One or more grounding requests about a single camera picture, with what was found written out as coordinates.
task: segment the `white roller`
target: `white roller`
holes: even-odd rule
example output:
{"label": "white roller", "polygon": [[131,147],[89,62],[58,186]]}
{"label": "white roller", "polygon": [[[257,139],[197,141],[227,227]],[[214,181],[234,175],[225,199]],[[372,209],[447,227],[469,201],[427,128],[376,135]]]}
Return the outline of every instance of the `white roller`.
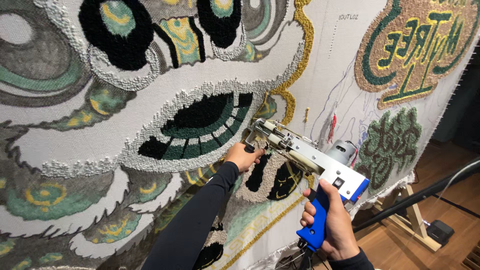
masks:
{"label": "white roller", "polygon": [[281,141],[282,141],[282,138],[280,138],[279,136],[273,134],[273,133],[270,133],[270,135],[268,136],[267,140],[269,140],[271,143],[273,144],[276,144],[278,145]]}
{"label": "white roller", "polygon": [[290,156],[295,159],[296,161],[300,162],[301,164],[303,164],[305,167],[309,168],[312,172],[320,175],[324,172],[324,170],[322,168],[320,168],[317,164],[313,163],[311,160],[309,160],[308,158],[304,157],[303,155],[301,155],[300,153],[294,151],[294,150],[290,150],[288,152],[290,154]]}
{"label": "white roller", "polygon": [[275,128],[276,128],[276,125],[273,124],[272,122],[270,121],[265,121],[265,123],[263,123],[264,127],[266,127],[267,129],[269,129],[270,131],[273,131]]}

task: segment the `trigger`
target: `trigger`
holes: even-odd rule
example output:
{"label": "trigger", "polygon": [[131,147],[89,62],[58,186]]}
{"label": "trigger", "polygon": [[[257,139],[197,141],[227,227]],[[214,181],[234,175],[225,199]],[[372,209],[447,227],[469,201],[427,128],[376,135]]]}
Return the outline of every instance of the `trigger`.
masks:
{"label": "trigger", "polygon": [[307,199],[310,202],[313,202],[313,200],[315,200],[315,197],[317,197],[317,192],[314,191],[313,189],[310,189],[310,194],[307,196]]}

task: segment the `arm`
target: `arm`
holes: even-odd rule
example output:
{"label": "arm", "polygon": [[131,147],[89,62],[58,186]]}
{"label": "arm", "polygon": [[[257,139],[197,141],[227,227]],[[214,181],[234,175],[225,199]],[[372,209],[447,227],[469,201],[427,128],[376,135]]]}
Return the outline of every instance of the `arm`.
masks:
{"label": "arm", "polygon": [[148,255],[142,270],[192,269],[212,227],[225,194],[233,187],[239,172],[264,154],[260,149],[249,154],[245,145],[235,144],[225,163],[209,182],[177,213],[163,230]]}
{"label": "arm", "polygon": [[[332,270],[373,270],[373,265],[357,245],[350,215],[343,207],[338,190],[325,181],[325,179],[320,179],[320,186],[327,194],[330,202],[326,218],[327,237],[321,249],[328,255],[328,262]],[[303,195],[305,197],[310,195],[310,189],[305,190]],[[307,226],[307,224],[313,224],[313,215],[315,213],[315,207],[310,202],[307,202],[300,224],[303,227]]]}

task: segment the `hand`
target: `hand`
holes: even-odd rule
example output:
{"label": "hand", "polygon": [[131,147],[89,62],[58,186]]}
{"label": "hand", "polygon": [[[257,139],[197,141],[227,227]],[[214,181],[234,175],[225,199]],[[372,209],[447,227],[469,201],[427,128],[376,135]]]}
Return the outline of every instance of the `hand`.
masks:
{"label": "hand", "polygon": [[[350,215],[343,207],[342,199],[340,198],[337,188],[325,179],[320,179],[320,186],[327,194],[330,202],[330,208],[328,209],[326,218],[327,238],[322,244],[321,249],[333,260],[351,258],[360,253],[360,249],[353,235]],[[309,194],[310,189],[303,192],[305,197]],[[315,207],[311,202],[307,202],[300,224],[303,227],[307,226],[307,224],[313,224],[313,215],[315,215],[315,213]]]}
{"label": "hand", "polygon": [[230,148],[225,157],[225,161],[231,161],[237,165],[239,172],[248,172],[252,163],[260,163],[259,158],[265,154],[265,149],[257,149],[253,153],[245,152],[245,145],[236,143]]}

